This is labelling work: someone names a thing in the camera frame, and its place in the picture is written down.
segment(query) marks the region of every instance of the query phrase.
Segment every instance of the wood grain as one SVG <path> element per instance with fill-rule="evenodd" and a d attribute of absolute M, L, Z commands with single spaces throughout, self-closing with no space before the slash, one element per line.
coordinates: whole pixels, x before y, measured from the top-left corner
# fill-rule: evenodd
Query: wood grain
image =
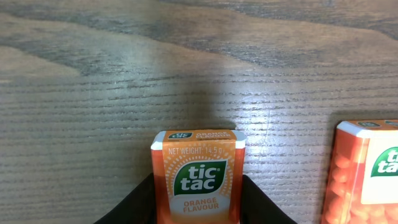
<path fill-rule="evenodd" d="M 0 2 L 0 222 L 93 223 L 165 129 L 237 128 L 245 173 L 317 223 L 333 129 L 397 116 L 393 0 Z"/>

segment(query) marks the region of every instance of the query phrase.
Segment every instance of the tic tac container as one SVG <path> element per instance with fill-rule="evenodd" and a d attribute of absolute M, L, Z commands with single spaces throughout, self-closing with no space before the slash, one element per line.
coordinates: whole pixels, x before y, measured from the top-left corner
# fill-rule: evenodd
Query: tic tac container
<path fill-rule="evenodd" d="M 162 131 L 151 146 L 157 224 L 239 223 L 246 137 Z"/>
<path fill-rule="evenodd" d="M 398 120 L 337 126 L 322 224 L 398 223 Z"/>

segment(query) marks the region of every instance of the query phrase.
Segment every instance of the wooden table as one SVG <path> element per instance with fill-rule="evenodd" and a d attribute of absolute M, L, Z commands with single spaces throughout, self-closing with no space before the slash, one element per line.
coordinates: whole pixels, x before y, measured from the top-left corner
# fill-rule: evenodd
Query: wooden table
<path fill-rule="evenodd" d="M 395 0 L 0 1 L 0 223 L 93 223 L 165 129 L 239 129 L 317 223 L 333 129 L 397 118 Z"/>

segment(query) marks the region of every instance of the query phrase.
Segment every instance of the tic tac box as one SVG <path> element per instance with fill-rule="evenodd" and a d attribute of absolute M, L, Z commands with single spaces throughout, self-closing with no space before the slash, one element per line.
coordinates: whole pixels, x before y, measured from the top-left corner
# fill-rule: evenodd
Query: tic tac box
<path fill-rule="evenodd" d="M 158 224 L 239 223 L 246 137 L 162 131 L 151 146 Z"/>
<path fill-rule="evenodd" d="M 322 224 L 398 223 L 398 120 L 337 126 Z"/>

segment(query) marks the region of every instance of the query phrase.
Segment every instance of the tic tac logo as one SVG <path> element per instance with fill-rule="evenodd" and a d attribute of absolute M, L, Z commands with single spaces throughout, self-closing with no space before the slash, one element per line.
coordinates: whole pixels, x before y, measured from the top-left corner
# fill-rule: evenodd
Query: tic tac logo
<path fill-rule="evenodd" d="M 174 180 L 174 195 L 208 194 L 223 184 L 227 160 L 200 161 L 185 164 Z"/>
<path fill-rule="evenodd" d="M 371 177 L 398 176 L 398 147 L 384 151 L 373 165 Z"/>
<path fill-rule="evenodd" d="M 169 139 L 184 139 L 190 138 L 193 133 L 174 133 L 169 136 Z"/>

